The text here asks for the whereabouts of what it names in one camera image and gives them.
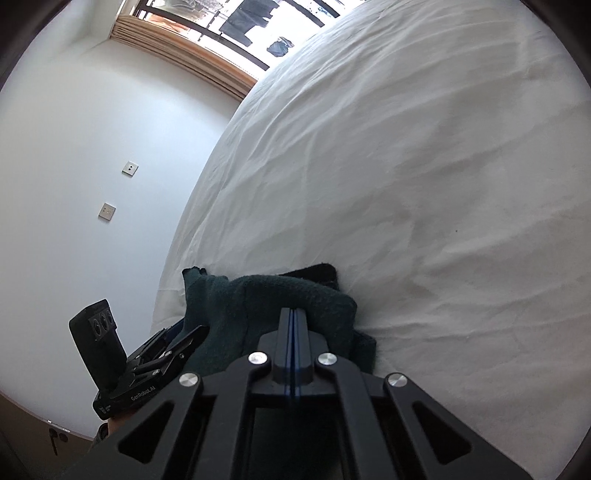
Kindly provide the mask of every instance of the black plastic mount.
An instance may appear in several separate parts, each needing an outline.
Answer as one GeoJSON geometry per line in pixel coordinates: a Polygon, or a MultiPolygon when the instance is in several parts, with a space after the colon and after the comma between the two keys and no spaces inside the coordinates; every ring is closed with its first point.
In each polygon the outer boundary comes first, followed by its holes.
{"type": "Polygon", "coordinates": [[[259,352],[225,372],[183,372],[64,480],[248,478],[254,411],[322,404],[340,418],[346,480],[531,480],[410,379],[361,373],[283,309],[259,352]]]}
{"type": "Polygon", "coordinates": [[[102,420],[140,408],[179,375],[209,333],[209,327],[200,325],[171,344],[181,327],[178,323],[156,333],[129,356],[116,387],[99,390],[92,407],[102,420]]]}

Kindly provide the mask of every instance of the electrical outlet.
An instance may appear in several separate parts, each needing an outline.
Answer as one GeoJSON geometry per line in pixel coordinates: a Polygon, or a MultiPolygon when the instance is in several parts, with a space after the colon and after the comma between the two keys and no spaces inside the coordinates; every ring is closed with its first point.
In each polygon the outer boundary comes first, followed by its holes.
{"type": "Polygon", "coordinates": [[[125,164],[123,167],[123,173],[126,173],[130,177],[134,176],[135,171],[138,169],[138,166],[135,163],[131,163],[130,161],[125,164]]]}
{"type": "Polygon", "coordinates": [[[103,208],[100,209],[99,217],[104,218],[105,220],[110,222],[111,219],[113,218],[114,213],[115,213],[115,207],[113,207],[112,205],[109,205],[108,203],[105,203],[103,205],[103,208]]]}

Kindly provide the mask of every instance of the black cloth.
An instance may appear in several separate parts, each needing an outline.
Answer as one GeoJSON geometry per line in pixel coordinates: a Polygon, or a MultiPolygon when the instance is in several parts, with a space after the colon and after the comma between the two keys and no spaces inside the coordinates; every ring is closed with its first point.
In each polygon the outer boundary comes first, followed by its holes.
{"type": "Polygon", "coordinates": [[[252,41],[245,35],[251,28],[265,28],[272,15],[271,11],[279,7],[273,0],[244,0],[220,27],[220,32],[249,47],[252,41]]]}
{"type": "Polygon", "coordinates": [[[183,277],[187,310],[178,338],[198,325],[210,327],[187,362],[201,376],[224,371],[236,358],[255,351],[261,335],[277,330],[283,307],[303,308],[308,329],[323,335],[331,352],[350,358],[362,371],[374,368],[375,340],[353,329],[357,304],[338,290],[331,265],[232,281],[194,267],[184,270],[183,277]]]}
{"type": "Polygon", "coordinates": [[[273,42],[269,47],[267,47],[267,52],[269,52],[274,57],[284,57],[289,52],[289,47],[287,43],[283,40],[277,40],[273,42]]]}
{"type": "MultiPolygon", "coordinates": [[[[207,339],[187,361],[188,370],[211,375],[256,351],[260,336],[277,330],[283,307],[303,308],[308,329],[322,334],[331,352],[350,358],[362,371],[373,370],[376,342],[353,329],[357,305],[339,291],[329,264],[232,281],[190,268],[183,277],[187,310],[179,337],[198,325],[210,326],[207,339]]],[[[247,478],[327,478],[339,455],[336,413],[302,406],[257,410],[247,478]]]]}

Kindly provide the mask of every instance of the silver screw head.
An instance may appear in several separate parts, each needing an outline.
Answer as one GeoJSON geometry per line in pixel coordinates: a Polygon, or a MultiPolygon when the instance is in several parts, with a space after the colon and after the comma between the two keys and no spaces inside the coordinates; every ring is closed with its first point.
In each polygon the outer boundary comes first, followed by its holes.
{"type": "Polygon", "coordinates": [[[318,361],[322,364],[322,365],[326,365],[327,367],[329,365],[334,365],[336,363],[336,355],[330,352],[326,352],[326,353],[321,353],[318,356],[318,361]]]}
{"type": "Polygon", "coordinates": [[[248,361],[253,365],[262,365],[267,361],[267,354],[263,352],[253,352],[248,355],[248,361]]]}
{"type": "Polygon", "coordinates": [[[187,372],[178,378],[178,383],[184,387],[192,387],[197,384],[197,382],[199,382],[199,377],[193,372],[187,372]]]}
{"type": "Polygon", "coordinates": [[[388,376],[388,383],[393,387],[403,387],[408,383],[408,378],[403,374],[391,374],[388,376]]]}

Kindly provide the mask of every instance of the wrinkled fabric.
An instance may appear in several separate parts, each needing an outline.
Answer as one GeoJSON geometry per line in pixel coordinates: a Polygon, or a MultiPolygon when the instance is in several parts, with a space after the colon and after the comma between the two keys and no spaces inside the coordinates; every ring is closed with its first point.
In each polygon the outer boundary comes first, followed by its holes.
{"type": "Polygon", "coordinates": [[[518,0],[369,0],[271,69],[203,170],[181,271],[334,265],[408,374],[555,479],[591,425],[591,90],[518,0]]]}
{"type": "Polygon", "coordinates": [[[187,310],[183,330],[170,348],[199,325],[207,325],[207,338],[187,360],[187,367],[203,377],[223,372],[237,358],[256,351],[261,336],[277,330],[285,307],[304,309],[308,329],[321,334],[331,352],[349,358],[363,372],[373,371],[375,340],[353,329],[357,305],[338,288],[304,279],[298,272],[230,281],[194,267],[185,269],[183,278],[187,310]]]}

